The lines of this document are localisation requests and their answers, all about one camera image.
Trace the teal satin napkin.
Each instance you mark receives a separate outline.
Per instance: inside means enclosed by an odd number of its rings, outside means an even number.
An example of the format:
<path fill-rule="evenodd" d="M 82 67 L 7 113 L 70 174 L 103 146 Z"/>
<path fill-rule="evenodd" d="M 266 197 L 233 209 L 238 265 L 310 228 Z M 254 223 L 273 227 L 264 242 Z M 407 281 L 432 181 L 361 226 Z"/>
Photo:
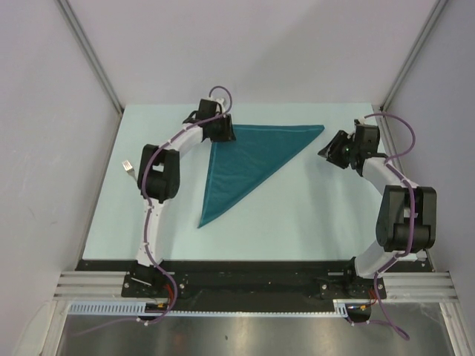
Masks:
<path fill-rule="evenodd" d="M 323 125 L 236 125 L 234 141 L 212 144 L 198 226 L 224 215 L 324 130 Z"/>

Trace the silver metal fork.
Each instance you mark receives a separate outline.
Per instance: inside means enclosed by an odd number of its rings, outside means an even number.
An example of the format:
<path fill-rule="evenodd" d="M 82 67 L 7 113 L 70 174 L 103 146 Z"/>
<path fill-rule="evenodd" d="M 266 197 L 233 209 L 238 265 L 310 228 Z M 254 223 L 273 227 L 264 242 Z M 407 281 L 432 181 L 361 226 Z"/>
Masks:
<path fill-rule="evenodd" d="M 130 163 L 130 161 L 129 160 L 122 161 L 122 166 L 125 172 L 127 173 L 127 175 L 129 175 L 131 178 L 134 179 L 135 182 L 137 182 L 137 174 L 136 174 L 136 171 L 134 170 L 134 166 Z"/>

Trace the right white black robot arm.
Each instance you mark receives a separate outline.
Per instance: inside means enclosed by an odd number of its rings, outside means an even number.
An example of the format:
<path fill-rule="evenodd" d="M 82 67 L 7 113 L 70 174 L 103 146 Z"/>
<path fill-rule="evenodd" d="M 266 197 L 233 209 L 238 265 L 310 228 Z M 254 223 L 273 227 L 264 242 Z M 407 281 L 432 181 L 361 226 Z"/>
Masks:
<path fill-rule="evenodd" d="M 352 168 L 381 194 L 376 220 L 376 240 L 351 259 L 340 276 L 320 279 L 322 289 L 342 286 L 350 297 L 369 289 L 401 258 L 431 248 L 436 239 L 437 192 L 417 185 L 379 152 L 380 131 L 356 122 L 354 131 L 339 130 L 318 155 L 339 168 Z"/>

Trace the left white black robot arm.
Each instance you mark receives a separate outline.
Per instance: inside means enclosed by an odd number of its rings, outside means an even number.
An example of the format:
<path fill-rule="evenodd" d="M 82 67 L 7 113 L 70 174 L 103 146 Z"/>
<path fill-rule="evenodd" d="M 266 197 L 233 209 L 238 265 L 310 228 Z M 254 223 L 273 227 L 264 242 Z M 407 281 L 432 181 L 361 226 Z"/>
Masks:
<path fill-rule="evenodd" d="M 181 129 L 161 145 L 142 149 L 137 185 L 145 203 L 145 221 L 140 247 L 128 276 L 146 295 L 158 295 L 167 283 L 165 273 L 157 268 L 162 257 L 155 257 L 160 223 L 167 205 L 180 187 L 180 160 L 196 145 L 235 140 L 232 127 L 231 99 L 208 96 L 198 109 L 183 121 Z"/>

